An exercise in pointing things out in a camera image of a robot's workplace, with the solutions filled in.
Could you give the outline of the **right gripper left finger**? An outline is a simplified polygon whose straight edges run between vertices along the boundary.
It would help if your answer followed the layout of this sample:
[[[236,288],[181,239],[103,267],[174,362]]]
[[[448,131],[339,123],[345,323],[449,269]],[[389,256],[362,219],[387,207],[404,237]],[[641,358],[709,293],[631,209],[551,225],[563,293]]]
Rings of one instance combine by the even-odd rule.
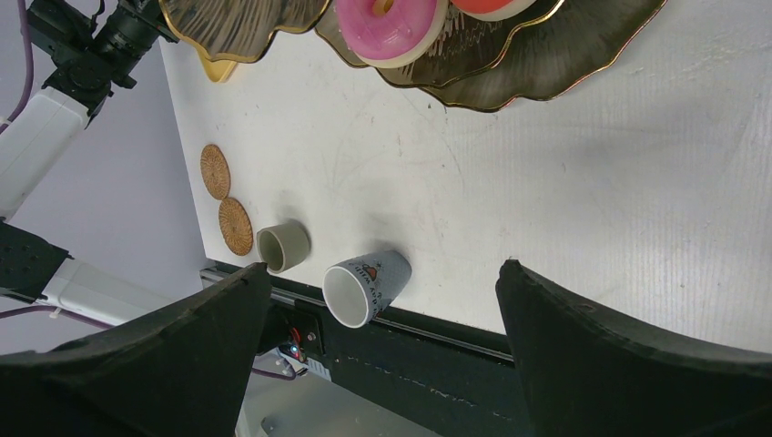
[[[271,284],[254,263],[119,326],[1,359],[4,436],[231,436]]]

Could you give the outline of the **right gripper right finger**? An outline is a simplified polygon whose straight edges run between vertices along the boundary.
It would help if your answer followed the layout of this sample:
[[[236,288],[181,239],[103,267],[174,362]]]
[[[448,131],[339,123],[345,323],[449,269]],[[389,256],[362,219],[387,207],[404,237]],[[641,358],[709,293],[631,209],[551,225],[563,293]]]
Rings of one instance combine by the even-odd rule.
[[[690,338],[509,259],[496,294],[539,436],[768,436],[771,357]]]

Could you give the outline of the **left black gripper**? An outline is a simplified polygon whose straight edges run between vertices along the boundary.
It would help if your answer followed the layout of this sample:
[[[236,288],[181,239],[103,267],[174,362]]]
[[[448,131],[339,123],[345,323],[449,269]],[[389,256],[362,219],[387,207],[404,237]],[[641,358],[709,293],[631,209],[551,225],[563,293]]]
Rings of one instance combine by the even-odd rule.
[[[138,61],[159,38],[177,43],[161,6],[158,0],[119,1],[90,51],[108,61]]]

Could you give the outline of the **red strawberry donut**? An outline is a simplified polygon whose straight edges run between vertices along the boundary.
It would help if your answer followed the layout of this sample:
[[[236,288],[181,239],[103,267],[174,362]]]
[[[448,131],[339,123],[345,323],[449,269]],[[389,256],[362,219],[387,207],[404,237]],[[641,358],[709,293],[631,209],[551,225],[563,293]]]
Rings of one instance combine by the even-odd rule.
[[[451,0],[460,11],[472,18],[495,22],[519,15],[535,0]]]

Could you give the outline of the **pink frosted donut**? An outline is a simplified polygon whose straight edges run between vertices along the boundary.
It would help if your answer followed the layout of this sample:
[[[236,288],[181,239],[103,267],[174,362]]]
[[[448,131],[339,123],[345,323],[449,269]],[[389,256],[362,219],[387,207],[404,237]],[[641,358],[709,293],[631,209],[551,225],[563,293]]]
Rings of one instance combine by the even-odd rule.
[[[439,37],[450,3],[438,0],[337,1],[334,6],[346,46],[378,68],[407,66]]]

